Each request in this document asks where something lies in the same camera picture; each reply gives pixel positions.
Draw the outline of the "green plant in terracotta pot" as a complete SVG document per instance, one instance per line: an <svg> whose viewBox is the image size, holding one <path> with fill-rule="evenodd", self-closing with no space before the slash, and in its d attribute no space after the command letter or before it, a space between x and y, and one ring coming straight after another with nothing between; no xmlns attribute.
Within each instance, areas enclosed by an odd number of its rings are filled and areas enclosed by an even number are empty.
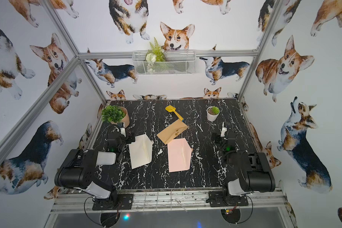
<svg viewBox="0 0 342 228"><path fill-rule="evenodd" d="M124 128L130 124L128 111L124 107L108 105L102 110L102 121L108 123L123 123Z"/></svg>

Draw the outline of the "pink envelope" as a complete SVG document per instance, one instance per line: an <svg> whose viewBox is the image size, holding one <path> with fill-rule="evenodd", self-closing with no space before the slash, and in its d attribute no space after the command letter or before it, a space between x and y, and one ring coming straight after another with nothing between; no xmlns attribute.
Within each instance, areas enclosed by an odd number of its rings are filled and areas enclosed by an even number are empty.
<svg viewBox="0 0 342 228"><path fill-rule="evenodd" d="M167 144L167 149L170 173L190 169L193 149L185 138L173 139Z"/></svg>

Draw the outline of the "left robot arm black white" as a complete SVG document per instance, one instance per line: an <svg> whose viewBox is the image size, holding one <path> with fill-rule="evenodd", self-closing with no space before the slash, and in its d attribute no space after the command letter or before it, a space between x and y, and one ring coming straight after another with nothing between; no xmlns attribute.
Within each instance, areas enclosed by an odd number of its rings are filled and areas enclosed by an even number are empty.
<svg viewBox="0 0 342 228"><path fill-rule="evenodd" d="M120 124L107 132L106 151L72 149L55 175L55 185L66 189L84 191L97 200L117 202L116 188L96 176L96 167L115 165L123 157L125 147L135 142L135 134Z"/></svg>

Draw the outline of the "brown kraft envelope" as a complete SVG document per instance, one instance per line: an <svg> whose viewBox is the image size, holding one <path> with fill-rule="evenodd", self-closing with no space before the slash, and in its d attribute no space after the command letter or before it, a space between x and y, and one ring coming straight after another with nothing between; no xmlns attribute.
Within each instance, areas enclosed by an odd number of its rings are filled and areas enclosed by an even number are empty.
<svg viewBox="0 0 342 228"><path fill-rule="evenodd" d="M187 130L189 127L180 119L176 120L160 133L157 134L157 137L164 143L168 144L174 138L179 136L182 132Z"/></svg>

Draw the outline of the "fern and white flower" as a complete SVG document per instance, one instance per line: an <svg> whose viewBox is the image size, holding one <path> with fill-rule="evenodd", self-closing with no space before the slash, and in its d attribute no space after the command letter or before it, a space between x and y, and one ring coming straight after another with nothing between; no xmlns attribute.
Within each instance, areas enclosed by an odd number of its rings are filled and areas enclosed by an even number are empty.
<svg viewBox="0 0 342 228"><path fill-rule="evenodd" d="M145 61L147 66L147 72L150 74L161 73L166 70L166 62L164 49L159 45L156 38L154 42L150 42L151 49L148 50Z"/></svg>

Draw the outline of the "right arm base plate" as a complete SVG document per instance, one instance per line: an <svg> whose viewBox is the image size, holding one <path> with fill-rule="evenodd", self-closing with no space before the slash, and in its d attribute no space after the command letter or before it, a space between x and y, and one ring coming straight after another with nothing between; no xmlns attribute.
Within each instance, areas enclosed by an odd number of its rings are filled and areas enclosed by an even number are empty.
<svg viewBox="0 0 342 228"><path fill-rule="evenodd" d="M209 192L206 199L212 208L216 207L235 207L235 206L248 206L248 199L246 196L230 196L223 192Z"/></svg>

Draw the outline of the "white cream envelope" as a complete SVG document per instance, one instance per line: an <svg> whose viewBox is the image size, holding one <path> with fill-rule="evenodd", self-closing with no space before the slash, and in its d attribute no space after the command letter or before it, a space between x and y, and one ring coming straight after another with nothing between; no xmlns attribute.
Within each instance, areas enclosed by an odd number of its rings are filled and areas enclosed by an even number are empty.
<svg viewBox="0 0 342 228"><path fill-rule="evenodd" d="M135 142L129 144L132 169L147 165L152 161L153 141L144 134L135 137Z"/></svg>

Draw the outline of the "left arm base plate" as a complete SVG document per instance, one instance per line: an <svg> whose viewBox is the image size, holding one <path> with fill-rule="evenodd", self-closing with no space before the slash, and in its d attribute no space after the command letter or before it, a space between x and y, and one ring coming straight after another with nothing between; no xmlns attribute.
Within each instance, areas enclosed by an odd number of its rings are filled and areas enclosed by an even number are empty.
<svg viewBox="0 0 342 228"><path fill-rule="evenodd" d="M116 199L94 199L93 211L130 210L133 204L133 194L120 194Z"/></svg>

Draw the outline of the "small plant in white pot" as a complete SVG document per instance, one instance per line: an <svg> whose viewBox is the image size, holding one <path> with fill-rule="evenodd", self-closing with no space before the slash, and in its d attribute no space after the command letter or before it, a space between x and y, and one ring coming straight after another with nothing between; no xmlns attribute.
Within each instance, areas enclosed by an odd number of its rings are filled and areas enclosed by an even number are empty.
<svg viewBox="0 0 342 228"><path fill-rule="evenodd" d="M207 108L207 120L214 122L220 113L220 109L216 106L210 106Z"/></svg>

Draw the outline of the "yellow toy shovel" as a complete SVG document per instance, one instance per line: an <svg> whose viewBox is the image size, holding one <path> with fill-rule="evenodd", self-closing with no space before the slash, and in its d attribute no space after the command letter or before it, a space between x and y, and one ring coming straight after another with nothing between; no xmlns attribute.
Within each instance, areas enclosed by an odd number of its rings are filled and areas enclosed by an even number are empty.
<svg viewBox="0 0 342 228"><path fill-rule="evenodd" d="M165 110L168 111L169 113L174 113L181 121L184 120L184 118L176 111L176 108L172 105L169 105L165 107Z"/></svg>

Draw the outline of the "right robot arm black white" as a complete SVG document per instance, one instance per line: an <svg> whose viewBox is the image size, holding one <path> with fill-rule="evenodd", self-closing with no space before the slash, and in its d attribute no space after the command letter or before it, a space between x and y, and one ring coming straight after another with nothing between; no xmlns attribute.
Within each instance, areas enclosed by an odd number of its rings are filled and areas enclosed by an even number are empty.
<svg viewBox="0 0 342 228"><path fill-rule="evenodd" d="M275 190L275 179L264 153L250 154L248 151L238 150L234 145L236 135L232 132L213 133L211 139L218 148L222 164L232 168L236 176L223 187L227 196Z"/></svg>

